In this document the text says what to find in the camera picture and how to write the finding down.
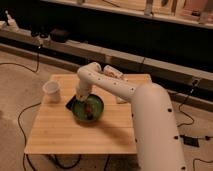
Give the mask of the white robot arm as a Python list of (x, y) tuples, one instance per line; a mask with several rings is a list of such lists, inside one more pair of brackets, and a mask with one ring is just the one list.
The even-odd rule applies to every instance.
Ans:
[(77, 76), (78, 100), (85, 101), (96, 85), (131, 104), (140, 171), (187, 171), (171, 99), (162, 86), (107, 76), (97, 62), (80, 67)]

